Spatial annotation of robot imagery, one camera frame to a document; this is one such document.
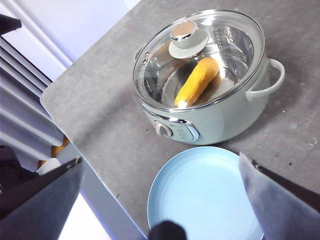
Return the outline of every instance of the gray table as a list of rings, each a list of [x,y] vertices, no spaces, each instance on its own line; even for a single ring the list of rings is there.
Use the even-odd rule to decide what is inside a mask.
[[[320,193],[319,1],[142,0],[46,89],[41,102],[144,233],[155,175],[192,146],[155,134],[133,88],[133,55],[166,25],[206,9],[254,17],[264,29],[268,56],[286,70],[260,118],[217,146],[243,151]]]

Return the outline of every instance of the pot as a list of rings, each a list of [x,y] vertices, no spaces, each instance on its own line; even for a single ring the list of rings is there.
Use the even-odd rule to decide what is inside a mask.
[[[207,57],[219,65],[220,86],[209,83],[193,105],[175,106],[188,76]],[[205,10],[173,22],[134,59],[134,87],[155,132],[194,145],[219,143],[242,133],[285,78],[283,65],[267,58],[260,25],[231,10]],[[270,67],[280,72],[273,85]]]

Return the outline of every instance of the white wall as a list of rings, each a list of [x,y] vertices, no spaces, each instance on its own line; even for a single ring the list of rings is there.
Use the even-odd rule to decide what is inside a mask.
[[[2,0],[1,13],[22,20],[3,37],[54,81],[137,2]]]

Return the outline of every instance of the pot handle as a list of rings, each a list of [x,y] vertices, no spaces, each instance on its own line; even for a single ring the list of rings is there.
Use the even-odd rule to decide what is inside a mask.
[[[245,97],[248,102],[251,102],[255,98],[263,97],[265,95],[269,95],[269,94],[274,93],[275,91],[277,91],[280,88],[280,86],[284,82],[285,68],[282,65],[282,63],[280,63],[277,60],[270,59],[270,58],[268,59],[268,62],[271,64],[272,67],[279,70],[279,72],[280,72],[279,79],[275,82],[275,84],[273,84],[272,86],[270,86],[266,89],[263,89],[263,90],[251,91],[252,87],[250,87],[248,89],[248,91],[245,92]]]
[[[134,55],[133,55],[133,61],[135,61],[135,62],[137,61],[137,59],[138,59],[138,57],[139,57],[142,49],[144,49],[145,46],[146,46],[146,45],[143,44],[141,47],[138,48],[137,51],[135,51],[135,53],[134,53]]]

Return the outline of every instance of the glass lid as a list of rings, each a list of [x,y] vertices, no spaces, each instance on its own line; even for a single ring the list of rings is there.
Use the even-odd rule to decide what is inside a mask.
[[[162,111],[216,104],[248,82],[265,49],[261,27],[247,15],[206,10],[161,30],[136,59],[139,97]]]

